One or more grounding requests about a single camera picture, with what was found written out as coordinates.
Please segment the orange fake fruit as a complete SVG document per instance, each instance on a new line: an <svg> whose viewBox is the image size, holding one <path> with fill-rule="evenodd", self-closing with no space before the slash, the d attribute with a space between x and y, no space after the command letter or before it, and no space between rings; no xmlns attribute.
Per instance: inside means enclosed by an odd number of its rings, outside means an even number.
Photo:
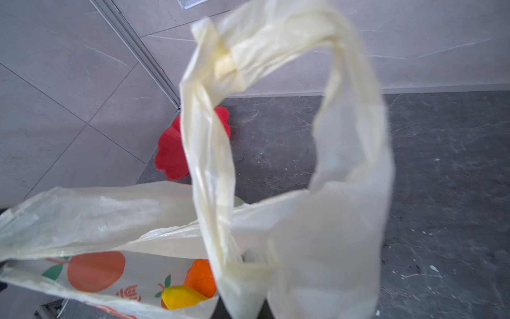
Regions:
<svg viewBox="0 0 510 319"><path fill-rule="evenodd" d="M216 283L206 259L196 259L188 270L184 285L208 299L216 295Z"/></svg>

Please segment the yellowish plastic bag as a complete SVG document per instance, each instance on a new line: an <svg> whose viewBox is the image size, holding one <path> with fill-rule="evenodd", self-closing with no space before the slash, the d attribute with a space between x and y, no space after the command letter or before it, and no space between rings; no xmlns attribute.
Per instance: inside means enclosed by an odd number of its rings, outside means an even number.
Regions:
<svg viewBox="0 0 510 319"><path fill-rule="evenodd" d="M53 188L1 215L1 281L121 318L369 318L393 191L389 119L360 34L329 1L249 1L191 26L189 121L318 47L332 68L307 188L235 206L230 148L191 185ZM186 287L209 261L210 299Z"/></svg>

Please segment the red flower-shaped plate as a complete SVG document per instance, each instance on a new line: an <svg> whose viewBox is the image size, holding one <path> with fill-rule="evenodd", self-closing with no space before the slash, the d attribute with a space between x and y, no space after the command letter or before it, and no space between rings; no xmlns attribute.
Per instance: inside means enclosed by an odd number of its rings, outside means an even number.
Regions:
<svg viewBox="0 0 510 319"><path fill-rule="evenodd" d="M201 118L195 123L189 121L188 112L180 112L161 135L154 164L167 179L194 178L198 170L205 171L210 160L218 160L217 154L223 148L230 148L229 111L218 106L209 117L210 120Z"/></svg>

